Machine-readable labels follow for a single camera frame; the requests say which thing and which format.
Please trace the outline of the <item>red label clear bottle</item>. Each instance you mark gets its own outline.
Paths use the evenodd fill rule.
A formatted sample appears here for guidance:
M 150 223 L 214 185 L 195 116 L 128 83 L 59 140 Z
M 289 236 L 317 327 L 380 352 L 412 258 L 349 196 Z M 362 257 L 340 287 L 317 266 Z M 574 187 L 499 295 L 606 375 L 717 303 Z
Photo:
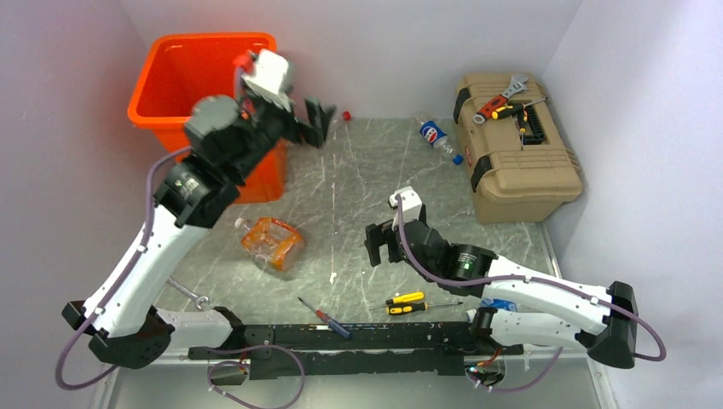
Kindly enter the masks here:
M 343 127 L 347 127 L 352 117 L 348 111 L 335 113 L 328 128 L 328 133 L 333 134 Z

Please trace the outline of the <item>crushed orange label bottle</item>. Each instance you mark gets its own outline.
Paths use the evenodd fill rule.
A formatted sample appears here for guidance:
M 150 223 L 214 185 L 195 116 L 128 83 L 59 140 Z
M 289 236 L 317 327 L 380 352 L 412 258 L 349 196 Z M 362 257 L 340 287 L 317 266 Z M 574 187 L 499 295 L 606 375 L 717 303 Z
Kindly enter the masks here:
M 238 218 L 234 227 L 242 234 L 241 246 L 260 268 L 287 272 L 305 248 L 302 234 L 280 219 Z

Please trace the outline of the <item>pepsi label bottle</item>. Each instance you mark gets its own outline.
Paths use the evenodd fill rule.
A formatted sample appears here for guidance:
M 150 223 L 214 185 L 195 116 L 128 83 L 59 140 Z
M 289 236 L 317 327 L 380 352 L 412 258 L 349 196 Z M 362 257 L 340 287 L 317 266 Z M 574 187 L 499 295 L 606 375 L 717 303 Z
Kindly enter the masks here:
M 454 149 L 448 141 L 448 135 L 437 125 L 434 118 L 422 112 L 414 116 L 414 121 L 417 124 L 418 133 L 428 145 L 449 157 L 454 156 Z

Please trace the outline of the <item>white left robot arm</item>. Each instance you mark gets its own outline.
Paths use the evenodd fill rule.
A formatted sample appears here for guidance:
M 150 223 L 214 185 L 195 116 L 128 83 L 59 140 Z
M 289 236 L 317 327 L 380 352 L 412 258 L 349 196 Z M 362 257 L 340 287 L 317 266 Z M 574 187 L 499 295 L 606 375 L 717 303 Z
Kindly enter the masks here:
M 260 97 L 227 95 L 198 101 L 184 125 L 188 147 L 153 187 L 147 217 L 107 281 L 84 301 L 68 303 L 63 318 L 101 362 L 140 369 L 168 349 L 212 349 L 238 355 L 246 344 L 243 322 L 227 308 L 182 313 L 154 306 L 178 263 L 239 197 L 240 187 L 279 141 L 321 147 L 335 106 L 305 100 L 308 117 Z

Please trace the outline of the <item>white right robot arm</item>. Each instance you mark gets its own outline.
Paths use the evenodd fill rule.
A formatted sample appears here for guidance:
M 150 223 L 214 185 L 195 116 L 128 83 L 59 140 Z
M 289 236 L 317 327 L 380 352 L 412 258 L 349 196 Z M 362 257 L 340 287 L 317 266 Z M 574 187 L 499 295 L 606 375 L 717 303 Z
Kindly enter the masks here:
M 615 281 L 604 287 L 557 279 L 521 266 L 493 251 L 449 243 L 434 228 L 414 220 L 403 227 L 392 221 L 365 228 L 369 261 L 405 262 L 426 281 L 462 297 L 501 299 L 523 304 L 528 313 L 504 313 L 482 307 L 470 330 L 481 354 L 517 344 L 583 350 L 603 365 L 631 369 L 636 360 L 638 313 L 633 287 Z

